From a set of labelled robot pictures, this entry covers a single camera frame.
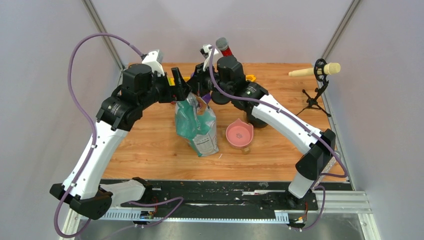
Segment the green pet food bag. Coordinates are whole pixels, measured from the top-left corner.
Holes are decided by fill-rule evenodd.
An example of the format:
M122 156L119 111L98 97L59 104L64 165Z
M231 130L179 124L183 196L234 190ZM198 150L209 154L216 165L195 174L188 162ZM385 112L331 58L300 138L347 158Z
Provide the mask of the green pet food bag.
M176 134L188 143L198 157L219 152L217 117L201 97L189 93L186 100L178 101L174 120Z

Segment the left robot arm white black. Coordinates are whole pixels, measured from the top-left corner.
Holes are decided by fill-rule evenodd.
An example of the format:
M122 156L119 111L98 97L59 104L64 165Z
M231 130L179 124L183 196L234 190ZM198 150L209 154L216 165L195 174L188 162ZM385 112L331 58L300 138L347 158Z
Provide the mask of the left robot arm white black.
M101 184L101 178L117 147L128 135L143 111L155 103L184 101L191 87L178 67L171 68L174 84L167 75L151 66L132 64L122 74L122 84L105 99L93 124L95 132L83 155L63 183L53 184L50 193L63 200L78 214L100 219L110 207L130 201L149 206L153 201L152 186L140 177L128 181Z

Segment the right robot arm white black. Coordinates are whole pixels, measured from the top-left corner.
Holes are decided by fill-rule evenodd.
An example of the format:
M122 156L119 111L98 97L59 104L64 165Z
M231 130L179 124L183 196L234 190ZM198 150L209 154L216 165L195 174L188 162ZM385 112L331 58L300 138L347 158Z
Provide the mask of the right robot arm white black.
M301 207L306 193L335 156L335 133L311 126L283 107L264 87L246 78L243 65L234 56L220 57L217 66L209 61L196 65L187 83L200 97L208 93L223 95L225 103L273 127L294 144L302 157L295 165L297 173L285 201L292 209Z

